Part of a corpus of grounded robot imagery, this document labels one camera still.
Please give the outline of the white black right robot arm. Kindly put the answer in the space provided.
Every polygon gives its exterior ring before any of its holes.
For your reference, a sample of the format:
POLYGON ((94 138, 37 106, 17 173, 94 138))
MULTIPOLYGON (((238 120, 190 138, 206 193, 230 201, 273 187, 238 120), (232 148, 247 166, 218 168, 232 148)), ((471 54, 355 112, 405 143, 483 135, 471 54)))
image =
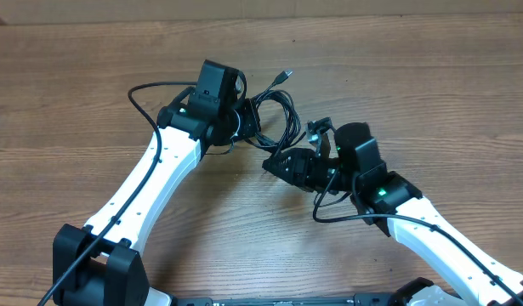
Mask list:
POLYGON ((416 253, 455 292, 453 305, 523 305, 523 274, 499 263, 453 227, 414 184, 388 171, 365 122, 310 122, 312 148, 277 150, 265 171, 317 193, 321 224, 363 220, 416 253))

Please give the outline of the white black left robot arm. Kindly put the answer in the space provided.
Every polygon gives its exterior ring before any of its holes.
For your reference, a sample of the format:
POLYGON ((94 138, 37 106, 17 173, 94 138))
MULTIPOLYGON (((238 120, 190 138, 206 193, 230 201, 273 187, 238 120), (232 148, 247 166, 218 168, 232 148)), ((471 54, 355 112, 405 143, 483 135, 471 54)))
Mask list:
POLYGON ((153 136, 111 199, 78 228, 64 224, 53 242, 53 285, 40 304, 172 305, 153 288, 142 256, 171 196, 210 146, 241 136, 247 108, 242 71, 211 60, 195 82, 150 119, 153 136))

